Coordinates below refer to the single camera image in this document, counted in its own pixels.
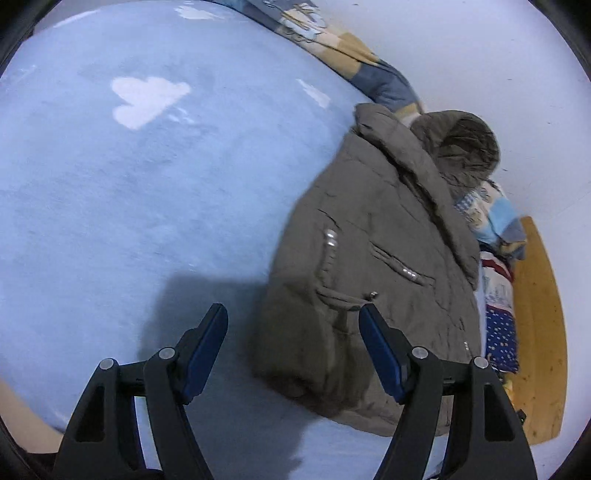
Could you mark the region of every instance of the bedsheet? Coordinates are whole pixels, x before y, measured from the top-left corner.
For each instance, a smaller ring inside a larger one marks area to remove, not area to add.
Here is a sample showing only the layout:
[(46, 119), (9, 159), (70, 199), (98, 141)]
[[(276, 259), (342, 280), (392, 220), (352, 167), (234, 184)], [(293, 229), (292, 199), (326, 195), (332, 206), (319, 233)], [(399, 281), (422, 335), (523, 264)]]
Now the bedsheet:
[(105, 7), (27, 40), (0, 79), (0, 375), (63, 429), (102, 358), (146, 359), (219, 301), (228, 337), (187, 409), (215, 477), (372, 478), (389, 439), (267, 389), (248, 348), (290, 209), (363, 101), (207, 2)]

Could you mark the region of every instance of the gray jacket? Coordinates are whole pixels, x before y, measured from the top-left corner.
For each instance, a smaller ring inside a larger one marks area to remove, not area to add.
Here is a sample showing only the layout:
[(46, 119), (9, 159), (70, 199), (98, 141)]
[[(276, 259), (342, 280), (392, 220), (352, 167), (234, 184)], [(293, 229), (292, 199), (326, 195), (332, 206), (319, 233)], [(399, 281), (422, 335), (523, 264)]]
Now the gray jacket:
[[(272, 268), (255, 374), (311, 410), (392, 435), (401, 407), (386, 395), (358, 328), (372, 301), (413, 346), (441, 359), (480, 354), (479, 249), (455, 201), (499, 161), (478, 117), (421, 115), (411, 128), (374, 103), (300, 199)], [(438, 434), (450, 423), (441, 409)]]

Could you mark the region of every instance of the colorful pillowcase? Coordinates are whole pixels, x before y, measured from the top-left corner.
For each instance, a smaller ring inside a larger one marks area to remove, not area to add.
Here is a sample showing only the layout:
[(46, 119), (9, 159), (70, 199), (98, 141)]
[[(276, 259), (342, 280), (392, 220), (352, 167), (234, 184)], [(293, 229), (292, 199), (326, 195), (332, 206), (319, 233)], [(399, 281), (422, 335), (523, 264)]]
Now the colorful pillowcase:
[(486, 305), (486, 358), (493, 368), (516, 373), (517, 336), (513, 311), (513, 275), (490, 252), (480, 252)]

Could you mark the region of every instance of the white cloud pattern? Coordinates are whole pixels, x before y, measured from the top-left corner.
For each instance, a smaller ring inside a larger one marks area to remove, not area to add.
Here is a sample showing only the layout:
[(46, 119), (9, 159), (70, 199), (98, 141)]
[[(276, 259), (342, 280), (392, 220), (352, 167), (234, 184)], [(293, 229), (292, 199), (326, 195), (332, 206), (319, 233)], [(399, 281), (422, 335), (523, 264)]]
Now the white cloud pattern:
[(191, 91), (187, 83), (173, 83), (160, 77), (149, 77), (146, 81), (117, 77), (111, 82), (111, 88), (127, 102), (113, 110), (113, 118), (131, 130), (151, 122)]

